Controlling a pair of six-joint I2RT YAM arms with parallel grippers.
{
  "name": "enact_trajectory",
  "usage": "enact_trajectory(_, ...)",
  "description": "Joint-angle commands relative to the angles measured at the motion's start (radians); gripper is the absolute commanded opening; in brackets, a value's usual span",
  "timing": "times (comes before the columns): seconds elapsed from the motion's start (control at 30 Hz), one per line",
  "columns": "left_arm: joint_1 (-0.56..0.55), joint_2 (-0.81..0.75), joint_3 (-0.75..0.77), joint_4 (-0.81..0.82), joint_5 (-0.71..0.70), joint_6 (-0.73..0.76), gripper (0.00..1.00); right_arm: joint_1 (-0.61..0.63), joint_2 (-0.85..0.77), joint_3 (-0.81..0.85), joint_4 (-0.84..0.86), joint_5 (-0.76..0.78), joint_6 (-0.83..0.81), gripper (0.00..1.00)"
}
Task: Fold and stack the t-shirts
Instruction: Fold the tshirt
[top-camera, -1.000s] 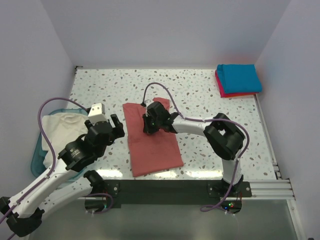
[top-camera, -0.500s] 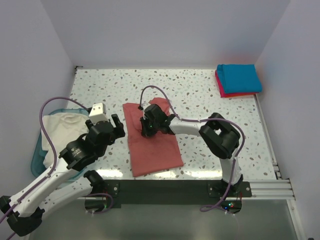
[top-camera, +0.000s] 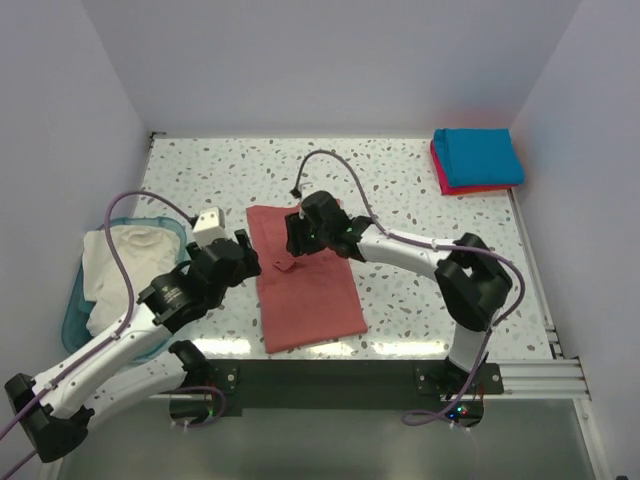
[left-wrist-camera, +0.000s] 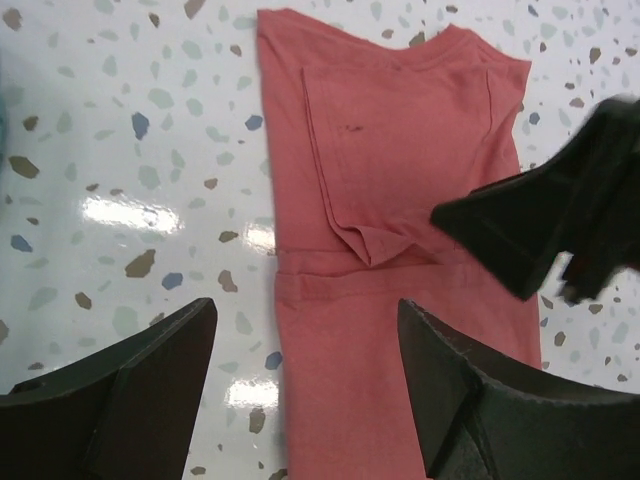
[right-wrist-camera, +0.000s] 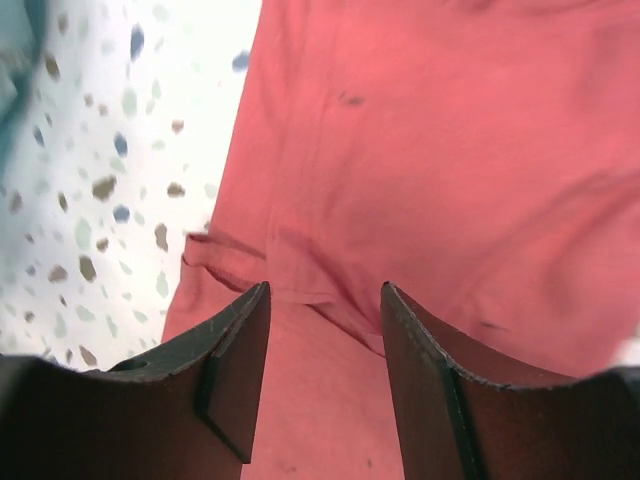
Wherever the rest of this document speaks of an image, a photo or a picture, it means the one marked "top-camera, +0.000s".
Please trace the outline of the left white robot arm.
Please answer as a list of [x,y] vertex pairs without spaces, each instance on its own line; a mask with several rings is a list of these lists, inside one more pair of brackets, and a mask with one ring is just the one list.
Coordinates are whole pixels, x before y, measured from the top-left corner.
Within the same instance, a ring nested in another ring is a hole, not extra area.
[[157,393],[207,390],[208,361],[189,340],[140,367],[128,363],[221,305],[228,289],[261,272],[246,231],[188,247],[190,259],[152,280],[130,313],[58,365],[18,373],[4,389],[34,453],[44,463],[75,450],[111,413]]

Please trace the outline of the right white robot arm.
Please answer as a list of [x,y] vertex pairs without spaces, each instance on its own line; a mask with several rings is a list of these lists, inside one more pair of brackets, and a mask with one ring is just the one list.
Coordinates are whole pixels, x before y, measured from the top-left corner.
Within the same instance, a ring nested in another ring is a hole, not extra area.
[[326,191],[315,192],[285,216],[287,251],[294,257],[329,249],[344,259],[390,265],[434,281],[456,323],[447,361],[465,373],[486,358],[487,335],[513,286],[480,237],[440,240],[382,231],[367,216],[349,216]]

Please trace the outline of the salmon pink t shirt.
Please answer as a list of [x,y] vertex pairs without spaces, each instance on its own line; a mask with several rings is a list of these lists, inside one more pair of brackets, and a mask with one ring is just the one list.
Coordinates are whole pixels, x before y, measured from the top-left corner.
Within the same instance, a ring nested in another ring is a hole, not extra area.
[[296,213],[295,207],[246,210],[262,269],[256,289],[268,354],[368,331],[347,260],[330,250],[302,257],[286,250],[285,217]]

